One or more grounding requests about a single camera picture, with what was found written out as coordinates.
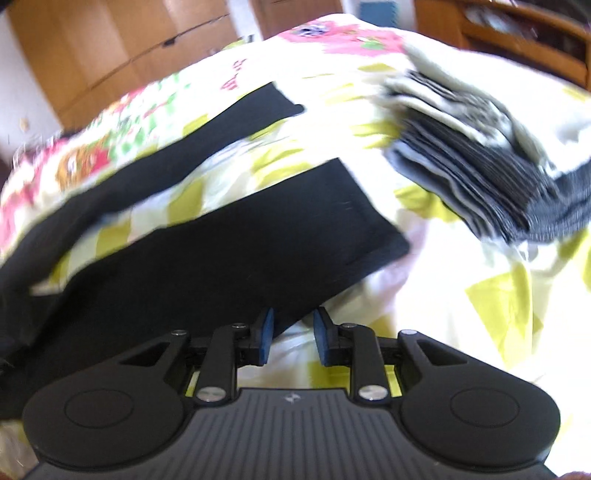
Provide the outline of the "striped grey folded clothes stack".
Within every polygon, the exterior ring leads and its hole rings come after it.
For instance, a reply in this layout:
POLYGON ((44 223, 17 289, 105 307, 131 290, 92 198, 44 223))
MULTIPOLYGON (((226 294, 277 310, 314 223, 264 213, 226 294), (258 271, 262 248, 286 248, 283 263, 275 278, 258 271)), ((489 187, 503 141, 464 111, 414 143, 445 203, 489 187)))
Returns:
POLYGON ((381 102, 403 122, 388 151, 479 238, 547 244, 590 221, 590 95, 516 62, 408 46, 381 102))

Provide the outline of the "wooden door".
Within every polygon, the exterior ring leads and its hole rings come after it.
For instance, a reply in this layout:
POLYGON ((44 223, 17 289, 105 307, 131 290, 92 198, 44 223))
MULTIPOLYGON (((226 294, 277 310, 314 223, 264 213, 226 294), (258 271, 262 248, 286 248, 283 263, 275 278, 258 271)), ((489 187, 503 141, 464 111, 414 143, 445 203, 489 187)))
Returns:
POLYGON ((263 39, 332 13, 342 13, 339 0, 252 0, 263 39))

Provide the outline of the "black pants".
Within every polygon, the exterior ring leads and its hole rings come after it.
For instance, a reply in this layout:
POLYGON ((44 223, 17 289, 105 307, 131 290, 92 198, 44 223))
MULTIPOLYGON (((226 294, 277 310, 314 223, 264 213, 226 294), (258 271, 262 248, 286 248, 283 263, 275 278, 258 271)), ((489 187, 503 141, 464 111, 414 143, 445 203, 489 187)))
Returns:
POLYGON ((1 416, 19 418, 51 382, 159 335, 206 336, 273 308, 283 332, 408 254, 339 160, 194 220, 159 228, 35 295, 97 221, 185 179, 208 157, 301 113, 273 84, 184 139, 122 168, 35 225, 1 268, 1 416))

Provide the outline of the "wooden shelf cabinet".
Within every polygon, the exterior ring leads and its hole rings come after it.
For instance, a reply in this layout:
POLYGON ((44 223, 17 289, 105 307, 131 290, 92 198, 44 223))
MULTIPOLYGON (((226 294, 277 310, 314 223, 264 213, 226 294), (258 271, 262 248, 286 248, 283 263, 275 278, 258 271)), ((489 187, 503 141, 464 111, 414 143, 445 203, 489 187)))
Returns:
POLYGON ((590 26, 523 1, 416 1, 417 31, 590 89, 590 26))

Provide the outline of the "floral yellow bed sheet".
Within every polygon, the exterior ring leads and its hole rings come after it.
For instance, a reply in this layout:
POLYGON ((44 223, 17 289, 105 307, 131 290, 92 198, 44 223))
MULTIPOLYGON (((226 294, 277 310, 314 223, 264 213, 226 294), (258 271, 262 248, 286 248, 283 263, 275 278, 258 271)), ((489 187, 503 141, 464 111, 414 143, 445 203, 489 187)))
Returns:
POLYGON ((230 44, 125 94, 82 131, 11 173, 1 190, 1 268, 24 236, 67 200, 273 84, 301 105, 300 114, 230 144, 185 179, 97 221, 33 293, 60 293, 84 267, 159 228, 339 160, 410 250, 325 301, 329 312, 381 334, 422 330, 546 388, 564 420, 551 465, 560 472, 588 468, 585 384, 560 373, 551 357, 583 356, 590 331, 589 224, 547 244, 479 238, 437 194, 389 162, 403 122, 381 102, 384 82, 410 69, 408 46, 439 43, 332 14, 260 42, 230 44))

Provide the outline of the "wooden wardrobe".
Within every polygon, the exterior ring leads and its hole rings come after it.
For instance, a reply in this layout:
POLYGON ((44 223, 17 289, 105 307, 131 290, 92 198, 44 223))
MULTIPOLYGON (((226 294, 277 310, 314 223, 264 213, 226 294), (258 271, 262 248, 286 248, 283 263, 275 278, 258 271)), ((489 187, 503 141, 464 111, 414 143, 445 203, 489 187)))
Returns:
POLYGON ((8 19, 66 129, 238 38, 224 1, 14 1, 8 19))

